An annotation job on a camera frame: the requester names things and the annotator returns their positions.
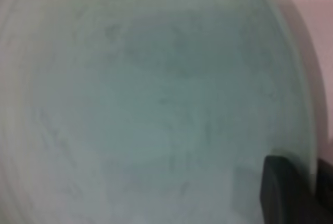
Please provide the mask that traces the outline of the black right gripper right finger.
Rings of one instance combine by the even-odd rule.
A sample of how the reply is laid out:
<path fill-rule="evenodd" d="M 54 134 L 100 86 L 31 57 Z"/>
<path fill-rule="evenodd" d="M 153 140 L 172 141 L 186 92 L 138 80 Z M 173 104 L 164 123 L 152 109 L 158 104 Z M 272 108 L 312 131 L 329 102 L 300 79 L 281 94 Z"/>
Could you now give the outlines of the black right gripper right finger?
<path fill-rule="evenodd" d="M 319 159 L 316 180 L 319 216 L 316 223 L 332 223 L 332 165 Z"/>

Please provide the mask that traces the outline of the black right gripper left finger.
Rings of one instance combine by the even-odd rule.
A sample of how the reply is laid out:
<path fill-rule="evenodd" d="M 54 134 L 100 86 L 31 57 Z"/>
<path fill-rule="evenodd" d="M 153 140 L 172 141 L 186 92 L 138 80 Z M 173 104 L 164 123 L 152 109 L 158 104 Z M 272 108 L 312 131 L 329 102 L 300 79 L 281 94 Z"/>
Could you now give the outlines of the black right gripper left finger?
<path fill-rule="evenodd" d="M 307 184 L 287 158 L 265 158 L 260 188 L 264 223 L 308 223 L 310 196 Z"/>

